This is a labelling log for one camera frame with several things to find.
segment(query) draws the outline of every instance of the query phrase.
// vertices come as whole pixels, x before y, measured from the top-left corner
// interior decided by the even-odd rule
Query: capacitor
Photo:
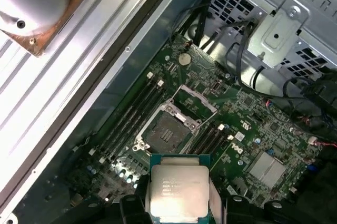
[[[303,134],[302,131],[300,131],[300,130],[298,130],[298,129],[296,129],[296,128],[289,128],[289,131],[290,131],[293,135],[295,135],[295,136],[301,136],[301,135]]]
[[[137,188],[137,186],[138,186],[138,183],[139,183],[139,180],[136,180],[136,181],[135,181],[135,183],[133,184],[133,188],[135,188],[135,189],[136,189],[136,188]]]
[[[261,143],[261,139],[260,139],[260,138],[255,138],[255,139],[254,139],[254,142],[255,142],[256,144],[260,144],[260,143]]]
[[[268,149],[268,150],[267,150],[267,154],[268,154],[268,155],[272,155],[273,153],[274,153],[274,150],[273,150],[273,149]]]
[[[130,176],[127,177],[126,182],[131,183],[132,179],[133,179],[133,175],[130,175]]]
[[[125,176],[126,170],[121,170],[120,173],[118,174],[120,178],[123,178]]]

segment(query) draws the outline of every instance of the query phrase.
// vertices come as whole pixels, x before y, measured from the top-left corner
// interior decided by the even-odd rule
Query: ventilation holes
[[[330,71],[330,69],[325,66],[327,61],[324,58],[316,56],[310,48],[296,51],[295,54],[299,56],[298,59],[302,61],[301,63],[291,65],[288,59],[284,59],[281,65],[286,66],[286,68],[296,76],[308,77],[315,74],[326,74]]]
[[[226,24],[243,21],[254,9],[254,6],[247,0],[212,0],[210,7],[215,11],[215,15]],[[243,26],[233,28],[243,34]]]

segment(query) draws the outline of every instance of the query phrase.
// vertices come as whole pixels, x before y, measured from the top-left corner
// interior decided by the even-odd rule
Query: black cable
[[[249,93],[252,93],[254,95],[257,95],[257,96],[262,96],[264,98],[267,98],[267,99],[284,99],[284,100],[303,100],[306,98],[300,98],[300,97],[289,97],[289,96],[275,96],[275,95],[270,95],[270,94],[266,94],[266,93],[263,93],[263,92],[260,92],[260,91],[256,91],[250,87],[248,87],[247,85],[245,85],[243,82],[242,82],[242,79],[241,79],[241,64],[242,64],[242,56],[243,56],[243,52],[245,50],[245,47],[248,43],[248,40],[249,40],[249,36],[251,35],[253,31],[253,26],[248,24],[246,27],[245,27],[245,30],[244,30],[244,33],[243,33],[243,36],[242,36],[242,39],[241,39],[241,42],[240,42],[240,46],[239,46],[239,51],[237,53],[237,57],[236,57],[236,76],[237,76],[237,81],[239,83],[239,85],[241,86],[241,88]]]
[[[254,78],[253,78],[253,81],[252,81],[252,88],[254,90],[256,90],[256,81],[257,81],[257,78],[259,77],[260,73],[265,69],[264,66],[260,66],[256,72],[255,72],[255,75],[254,75]]]
[[[231,51],[233,50],[234,46],[236,46],[236,45],[240,46],[239,42],[234,42],[234,43],[228,48],[228,50],[227,50],[227,52],[225,53],[225,56],[224,56],[224,64],[225,64],[224,66],[225,66],[225,68],[227,69],[227,71],[228,71],[229,73],[231,72],[231,68],[228,66],[228,63],[227,63],[228,59],[227,59],[227,57],[228,57],[228,55],[231,53]]]
[[[206,2],[207,3],[211,2],[211,0],[203,0],[202,3],[206,3]],[[195,30],[195,35],[194,35],[194,38],[193,38],[193,43],[196,46],[200,45],[200,41],[201,41],[202,37],[204,36],[207,13],[208,13],[207,8],[201,9],[198,24],[197,24],[197,27],[196,27],[196,30]]]
[[[172,23],[171,34],[170,34],[170,38],[169,38],[169,39],[170,39],[170,43],[172,43],[172,36],[173,36],[173,34],[174,34],[174,30],[176,29],[177,23],[178,23],[180,17],[182,16],[182,14],[183,14],[184,12],[190,11],[190,10],[192,10],[192,9],[198,9],[198,8],[206,7],[206,6],[209,6],[209,5],[210,5],[209,3],[206,3],[206,4],[199,4],[199,5],[192,6],[192,7],[188,7],[188,8],[185,8],[185,9],[181,10],[181,11],[178,13],[177,17],[174,19],[173,23]]]
[[[244,21],[240,21],[240,22],[233,22],[231,24],[225,24],[225,25],[219,27],[220,32],[215,31],[211,35],[211,37],[205,42],[205,44],[203,44],[200,47],[200,49],[202,49],[202,50],[205,49],[212,41],[214,41],[216,39],[216,37],[219,35],[219,33],[221,33],[221,34],[223,33],[222,32],[223,30],[225,30],[227,28],[230,28],[230,27],[239,27],[239,26],[247,25],[248,23],[249,23],[249,21],[244,20]]]
[[[311,84],[314,83],[314,81],[312,81],[310,79],[307,79],[305,77],[302,77],[302,76],[290,78],[290,79],[286,80],[283,84],[283,87],[282,87],[283,96],[288,96],[288,84],[293,80],[301,80],[301,81],[308,82],[308,83],[311,83]],[[289,106],[290,106],[290,111],[293,111],[294,110],[293,102],[291,100],[288,100],[288,102],[289,102]]]

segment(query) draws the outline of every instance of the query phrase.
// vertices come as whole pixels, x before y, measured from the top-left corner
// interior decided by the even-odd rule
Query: cable
[[[329,142],[315,141],[314,145],[315,146],[320,146],[320,145],[322,145],[322,146],[333,146],[333,147],[337,148],[337,144],[333,143],[333,142],[329,143]]]
[[[257,96],[262,96],[264,98],[267,98],[267,99],[283,99],[283,100],[303,100],[306,98],[300,98],[300,97],[289,97],[289,96],[275,96],[275,95],[269,95],[269,94],[266,94],[266,93],[263,93],[263,92],[259,92],[259,91],[256,91],[250,87],[248,87],[247,85],[245,85],[243,82],[242,82],[242,79],[241,79],[241,64],[242,64],[242,56],[243,56],[243,51],[245,50],[245,47],[248,43],[248,40],[249,40],[249,36],[250,34],[252,33],[253,31],[253,26],[248,24],[246,27],[245,27],[245,30],[244,30],[244,33],[243,33],[243,36],[242,36],[242,39],[241,39],[241,42],[240,42],[240,46],[239,46],[239,51],[237,53],[237,57],[236,57],[236,76],[237,76],[237,81],[239,83],[239,85],[241,86],[241,88],[249,93],[252,93],[254,95],[257,95]]]
[[[211,0],[203,0],[202,3],[210,3]],[[198,24],[195,30],[195,35],[193,37],[193,43],[196,46],[200,45],[200,41],[202,37],[204,36],[204,31],[205,31],[205,24],[206,24],[206,18],[207,18],[207,13],[208,13],[208,8],[204,8],[200,10],[200,16],[198,20]]]
[[[169,38],[170,43],[172,44],[172,36],[173,36],[173,34],[174,34],[174,30],[176,29],[177,23],[178,23],[180,17],[182,16],[182,14],[183,14],[184,12],[190,11],[190,10],[192,10],[192,9],[202,8],[202,7],[209,6],[209,5],[210,5],[209,3],[206,3],[206,4],[199,4],[199,5],[192,6],[192,7],[188,7],[188,8],[185,8],[185,9],[181,10],[181,11],[178,13],[177,17],[174,19],[173,23],[172,23],[172,26],[171,26],[171,33],[170,33],[170,38]]]
[[[219,32],[218,31],[215,31],[211,37],[205,42],[205,44],[203,44],[200,49],[205,49],[212,41],[214,41],[216,39],[216,37],[219,35],[219,33],[221,33],[221,35],[223,34],[223,31],[227,28],[230,28],[230,27],[239,27],[239,26],[243,26],[243,25],[247,25],[249,23],[249,21],[247,20],[244,20],[244,21],[240,21],[240,22],[234,22],[234,23],[231,23],[231,24],[225,24],[221,27],[219,27]]]
[[[260,66],[256,72],[255,72],[255,75],[254,75],[254,78],[253,78],[253,81],[252,81],[252,88],[254,90],[256,90],[256,81],[257,81],[257,78],[259,77],[260,73],[265,69],[264,66]]]
[[[227,63],[227,57],[228,57],[228,55],[232,52],[232,50],[233,50],[233,48],[234,48],[234,46],[236,46],[236,45],[240,45],[238,42],[234,42],[229,48],[228,48],[228,50],[227,50],[227,52],[225,53],[225,56],[224,56],[224,66],[225,66],[225,68],[227,69],[227,71],[228,72],[230,72],[231,71],[231,68],[228,66],[228,63]]]
[[[288,84],[293,80],[301,80],[301,81],[308,82],[308,83],[311,83],[311,84],[314,83],[314,81],[312,81],[310,79],[307,79],[305,77],[302,77],[302,76],[290,78],[290,79],[286,80],[283,84],[283,87],[282,87],[283,96],[288,96]],[[290,100],[288,100],[288,102],[289,102],[290,110],[292,111],[294,109],[294,104]]]
[[[270,109],[270,106],[272,106],[272,105],[273,105],[273,102],[270,101],[270,100],[267,100],[265,106],[266,106],[266,108],[267,108],[268,113],[269,113],[271,116],[273,116],[274,119],[276,119],[277,121],[282,122],[282,123],[290,123],[290,124],[292,123],[292,122],[290,121],[290,118],[288,118],[287,121],[279,119],[279,118],[275,115],[275,113],[273,113],[273,111]]]

